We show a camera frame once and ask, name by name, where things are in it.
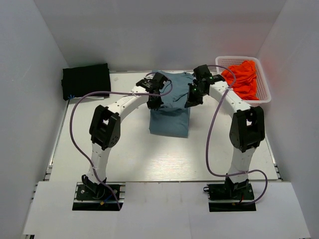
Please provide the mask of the teal blue t-shirt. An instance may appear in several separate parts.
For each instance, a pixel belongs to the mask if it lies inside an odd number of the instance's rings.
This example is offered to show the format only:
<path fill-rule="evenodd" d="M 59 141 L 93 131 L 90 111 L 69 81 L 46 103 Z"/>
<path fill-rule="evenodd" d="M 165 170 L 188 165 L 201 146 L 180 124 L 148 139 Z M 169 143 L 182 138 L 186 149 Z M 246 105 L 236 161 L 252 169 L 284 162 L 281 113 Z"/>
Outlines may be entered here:
<path fill-rule="evenodd" d="M 171 80 L 173 88 L 161 98 L 163 104 L 157 110 L 150 110 L 149 130 L 151 134 L 187 138 L 189 132 L 190 108 L 185 107 L 190 83 L 194 77 L 187 72 L 168 73 L 159 71 Z"/>

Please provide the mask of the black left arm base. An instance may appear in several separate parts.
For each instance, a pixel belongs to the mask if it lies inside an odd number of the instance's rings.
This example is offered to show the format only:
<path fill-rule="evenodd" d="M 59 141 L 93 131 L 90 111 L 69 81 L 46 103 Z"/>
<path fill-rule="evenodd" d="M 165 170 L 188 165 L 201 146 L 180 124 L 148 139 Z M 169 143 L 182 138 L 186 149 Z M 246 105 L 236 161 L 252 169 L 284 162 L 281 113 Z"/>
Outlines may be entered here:
<path fill-rule="evenodd" d="M 82 182 L 78 182 L 73 200 L 73 211 L 118 212 L 120 208 L 112 192 L 101 185 L 93 192 Z"/>

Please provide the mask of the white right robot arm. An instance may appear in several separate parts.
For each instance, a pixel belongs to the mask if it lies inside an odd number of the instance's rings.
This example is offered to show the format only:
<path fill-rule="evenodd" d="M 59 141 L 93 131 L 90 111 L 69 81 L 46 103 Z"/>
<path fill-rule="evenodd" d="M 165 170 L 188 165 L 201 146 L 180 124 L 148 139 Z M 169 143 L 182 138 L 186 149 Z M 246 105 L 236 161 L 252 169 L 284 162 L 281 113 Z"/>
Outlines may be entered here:
<path fill-rule="evenodd" d="M 229 138 L 233 156 L 231 166 L 224 175 L 228 183 L 225 192 L 232 199 L 238 198 L 248 184 L 252 156 L 265 138 L 264 111 L 261 107 L 246 103 L 233 91 L 237 80 L 234 73 L 231 73 L 231 83 L 227 83 L 221 75 L 212 75 L 208 65 L 196 67 L 193 75 L 195 79 L 189 84 L 185 107 L 201 105 L 203 98 L 210 96 L 218 101 L 217 109 L 224 108 L 231 116 Z"/>

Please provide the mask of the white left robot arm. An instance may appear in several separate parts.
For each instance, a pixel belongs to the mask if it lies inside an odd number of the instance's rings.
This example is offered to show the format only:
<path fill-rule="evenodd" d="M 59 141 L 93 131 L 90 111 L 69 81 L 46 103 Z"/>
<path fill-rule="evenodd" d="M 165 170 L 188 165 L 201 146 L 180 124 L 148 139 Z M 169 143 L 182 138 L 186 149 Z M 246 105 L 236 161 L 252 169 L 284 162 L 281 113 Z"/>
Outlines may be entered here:
<path fill-rule="evenodd" d="M 121 136 L 121 122 L 140 105 L 147 104 L 150 109 L 158 109 L 162 105 L 160 91 L 169 79 L 162 73 L 155 73 L 152 78 L 144 78 L 136 83 L 133 89 L 104 107 L 95 108 L 89 134 L 92 141 L 91 163 L 87 174 L 82 176 L 88 193 L 95 199 L 105 194 L 106 166 L 111 148 Z"/>

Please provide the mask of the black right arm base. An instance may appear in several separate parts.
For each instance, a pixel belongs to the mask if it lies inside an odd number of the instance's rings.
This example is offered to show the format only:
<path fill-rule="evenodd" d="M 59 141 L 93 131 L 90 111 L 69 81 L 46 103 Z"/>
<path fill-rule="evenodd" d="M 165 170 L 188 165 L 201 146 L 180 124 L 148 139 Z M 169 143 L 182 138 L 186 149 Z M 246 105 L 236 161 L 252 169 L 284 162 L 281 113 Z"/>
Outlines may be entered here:
<path fill-rule="evenodd" d="M 223 184 L 207 184 L 203 187 L 208 194 L 210 212 L 253 212 L 256 205 L 252 185 L 249 180 L 233 183 L 229 178 Z"/>

